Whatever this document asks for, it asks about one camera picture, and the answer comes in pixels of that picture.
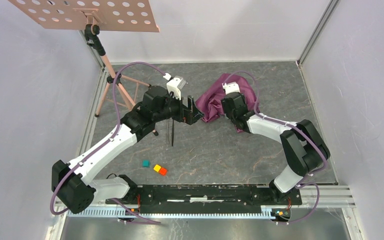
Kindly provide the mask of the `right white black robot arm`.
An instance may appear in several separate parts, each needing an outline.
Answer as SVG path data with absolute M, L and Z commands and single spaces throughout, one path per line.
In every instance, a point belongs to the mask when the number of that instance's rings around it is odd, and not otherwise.
M 287 166 L 269 183 L 268 196 L 273 203 L 282 204 L 294 188 L 303 186 L 307 176 L 327 166 L 330 150 L 310 120 L 289 122 L 249 110 L 245 96 L 239 92 L 227 94 L 221 104 L 237 129 L 282 145 Z

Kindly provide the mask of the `purple cloth napkin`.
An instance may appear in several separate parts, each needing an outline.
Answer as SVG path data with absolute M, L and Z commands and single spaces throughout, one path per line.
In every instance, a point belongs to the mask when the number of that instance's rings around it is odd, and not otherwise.
M 222 107 L 222 99 L 226 96 L 226 93 L 222 84 L 229 75 L 229 73 L 223 73 L 218 80 L 195 101 L 196 107 L 204 114 L 202 118 L 203 122 L 211 123 L 225 115 Z M 258 98 L 251 85 L 244 77 L 236 74 L 226 81 L 227 84 L 233 82 L 238 84 L 240 92 L 244 95 L 248 110 L 253 111 Z

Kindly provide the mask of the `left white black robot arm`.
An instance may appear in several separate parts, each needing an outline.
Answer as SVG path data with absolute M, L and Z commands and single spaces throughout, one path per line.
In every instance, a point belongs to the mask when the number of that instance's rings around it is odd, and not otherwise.
M 68 163 L 58 160 L 53 164 L 51 213 L 64 213 L 63 210 L 55 211 L 56 198 L 73 214 L 84 211 L 93 201 L 116 198 L 125 204 L 133 203 L 137 198 L 137 190 L 126 180 L 121 177 L 95 180 L 95 176 L 120 153 L 150 134 L 156 123 L 172 119 L 193 125 L 202 117 L 204 114 L 197 108 L 192 96 L 187 97 L 187 105 L 184 105 L 174 92 L 161 86 L 151 86 L 144 93 L 142 101 L 126 113 L 97 144 Z

